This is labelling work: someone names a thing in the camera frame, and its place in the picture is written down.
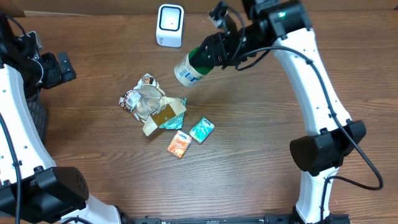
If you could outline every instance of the teal wrapper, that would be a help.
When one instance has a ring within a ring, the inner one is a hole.
[[[187,104],[187,99],[178,99],[181,101],[181,103],[185,106]],[[168,120],[166,123],[160,125],[159,128],[165,128],[165,129],[182,129],[182,123],[184,121],[184,113],[181,113],[177,116],[175,116],[174,118]]]
[[[214,130],[214,127],[214,124],[203,117],[199,123],[191,129],[189,135],[191,135],[194,140],[201,144]]]

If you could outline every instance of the cylindrical container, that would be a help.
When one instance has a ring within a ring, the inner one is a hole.
[[[182,61],[174,67],[174,75],[177,80],[184,86],[193,86],[201,80],[207,73],[211,71],[210,67],[193,67],[189,63],[189,59],[198,50],[192,50]]]

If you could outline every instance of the green light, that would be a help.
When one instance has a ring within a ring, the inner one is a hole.
[[[280,12],[280,13],[278,13],[278,16],[279,17],[284,17],[284,16],[286,16],[286,12]]]

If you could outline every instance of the barcode label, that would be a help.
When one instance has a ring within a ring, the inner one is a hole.
[[[126,103],[131,106],[131,108],[134,108],[141,98],[141,95],[137,91],[133,91],[132,95],[126,100]]]
[[[190,75],[190,73],[189,73],[188,69],[184,68],[184,70],[182,70],[180,72],[180,78],[185,77],[187,75]]]

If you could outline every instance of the wooden table surface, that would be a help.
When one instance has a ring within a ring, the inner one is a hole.
[[[311,12],[318,48],[334,88],[354,120],[363,120],[364,152],[382,174],[382,191],[337,180],[330,208],[353,223],[398,223],[398,12]],[[193,88],[173,68],[209,34],[206,15],[186,15],[180,49],[155,40],[156,15],[18,19],[46,52],[67,51],[78,78],[40,99],[50,111],[46,148],[58,166],[77,167],[90,193],[131,217],[250,217],[290,213],[300,171],[289,142],[305,135],[287,75],[270,54],[244,72],[215,68]],[[170,97],[187,97],[183,131],[205,116],[210,137],[183,159],[167,152],[175,131],[149,137],[118,106],[150,73]],[[339,174],[376,185],[353,152]]]

